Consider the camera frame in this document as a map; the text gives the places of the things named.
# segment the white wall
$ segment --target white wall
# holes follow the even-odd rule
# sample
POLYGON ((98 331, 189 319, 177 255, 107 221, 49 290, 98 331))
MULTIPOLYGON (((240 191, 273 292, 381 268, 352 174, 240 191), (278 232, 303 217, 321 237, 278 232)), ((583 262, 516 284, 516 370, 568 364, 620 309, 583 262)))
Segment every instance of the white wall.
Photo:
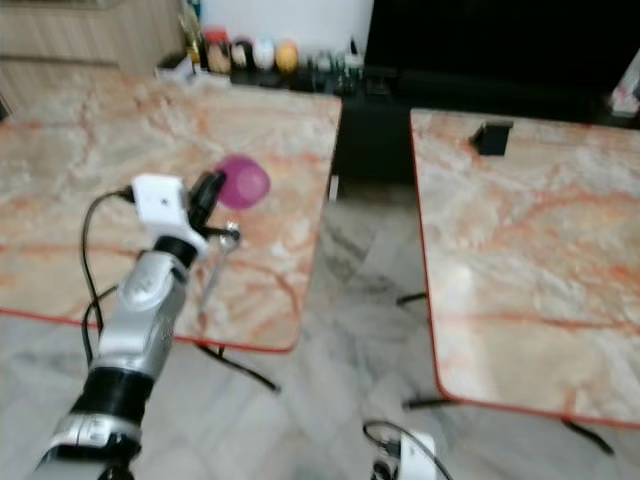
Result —
POLYGON ((202 25, 227 29, 231 38, 290 38, 301 53, 344 51, 353 36, 364 51, 373 0, 202 0, 202 25))

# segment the purple cup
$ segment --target purple cup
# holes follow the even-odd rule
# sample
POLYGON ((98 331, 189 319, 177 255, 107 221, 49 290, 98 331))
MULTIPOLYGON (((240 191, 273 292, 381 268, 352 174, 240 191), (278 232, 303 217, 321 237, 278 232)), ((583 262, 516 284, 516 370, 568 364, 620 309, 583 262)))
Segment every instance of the purple cup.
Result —
POLYGON ((262 200, 271 188, 269 175, 254 160, 245 155, 229 155, 216 170, 227 174, 218 199, 231 210, 251 208, 262 200))

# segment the red table edge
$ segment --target red table edge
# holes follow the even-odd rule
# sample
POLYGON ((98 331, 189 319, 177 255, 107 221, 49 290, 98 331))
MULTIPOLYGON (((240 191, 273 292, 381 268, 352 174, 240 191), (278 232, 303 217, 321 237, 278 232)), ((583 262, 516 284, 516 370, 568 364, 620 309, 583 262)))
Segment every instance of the red table edge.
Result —
MULTIPOLYGON (((416 183, 415 183, 416 200, 418 203, 418 222, 420 223, 419 230, 420 230, 420 245, 422 246, 422 266, 423 266, 423 272, 424 272, 424 285, 426 288, 426 299, 427 299, 427 304, 429 306, 429 315, 431 315, 431 312, 433 311, 433 309, 431 308, 431 297, 429 295, 429 276, 427 275, 427 254, 426 254, 427 250, 426 250, 426 244, 424 240, 424 230, 422 228, 422 206, 420 204, 420 186, 418 185, 418 164, 416 162, 416 146, 413 141, 413 116, 412 116, 413 110, 414 109, 411 109, 409 111, 411 151, 413 152, 413 175, 414 175, 414 178, 416 179, 416 183)), ((625 428, 625 429, 634 429, 634 430, 640 429, 640 422, 638 423, 622 422, 622 421, 616 421, 616 420, 605 420, 600 417, 585 417, 582 415, 573 415, 571 413, 562 414, 562 413, 547 412, 544 410, 535 410, 532 408, 518 407, 515 405, 482 402, 479 400, 472 400, 464 397, 459 397, 457 395, 453 395, 452 393, 448 392, 446 388, 444 388, 442 382, 440 381, 440 372, 438 371, 438 355, 436 355, 436 341, 435 341, 435 332, 433 328, 433 322, 431 320, 428 320, 428 324, 429 324, 428 327, 431 333, 429 337, 431 338, 431 347, 432 347, 431 352, 433 356, 433 372, 435 374, 436 388, 446 400, 451 400, 453 402, 463 403, 467 405, 473 405, 476 407, 489 408, 492 410, 502 410, 502 411, 511 412, 511 413, 521 413, 525 415, 546 417, 554 420, 570 420, 572 422, 588 423, 592 425, 602 425, 602 426, 614 427, 614 428, 625 428)))
MULTIPOLYGON (((36 320, 39 322, 57 323, 61 325, 70 325, 70 326, 80 326, 82 324, 81 321, 73 320, 71 318, 52 317, 52 316, 40 315, 37 313, 29 313, 29 312, 24 312, 22 310, 12 310, 10 308, 2 308, 2 307, 0 307, 0 315, 8 315, 13 317, 26 318, 28 320, 36 320)), ((94 324, 90 324, 89 326, 91 328, 96 328, 94 324)), ((214 340, 200 341, 200 340, 195 340, 192 337, 184 337, 181 335, 176 335, 174 338, 184 343, 196 343, 198 345, 230 348, 233 350, 244 351, 244 352, 271 353, 271 354, 284 355, 284 354, 291 353, 298 343, 298 339, 300 338, 300 322, 299 321, 296 322, 296 334, 294 336, 293 341, 291 342, 291 345, 284 348, 254 347, 254 346, 245 345, 242 343, 232 343, 232 342, 224 343, 224 342, 216 342, 214 340)))

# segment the wooden cabinet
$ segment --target wooden cabinet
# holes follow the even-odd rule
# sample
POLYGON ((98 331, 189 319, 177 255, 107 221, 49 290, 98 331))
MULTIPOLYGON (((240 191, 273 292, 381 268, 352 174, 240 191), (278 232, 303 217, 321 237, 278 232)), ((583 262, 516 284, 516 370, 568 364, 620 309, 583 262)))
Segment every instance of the wooden cabinet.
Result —
POLYGON ((179 0, 0 3, 0 100, 28 107, 69 75, 153 75, 182 48, 179 0))

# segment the black cabinet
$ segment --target black cabinet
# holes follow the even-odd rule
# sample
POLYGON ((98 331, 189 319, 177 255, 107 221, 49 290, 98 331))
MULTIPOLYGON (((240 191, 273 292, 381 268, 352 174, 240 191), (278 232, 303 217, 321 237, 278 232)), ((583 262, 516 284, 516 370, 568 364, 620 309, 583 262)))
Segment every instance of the black cabinet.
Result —
POLYGON ((402 105, 346 99, 332 173, 347 178, 413 183, 409 111, 402 105))

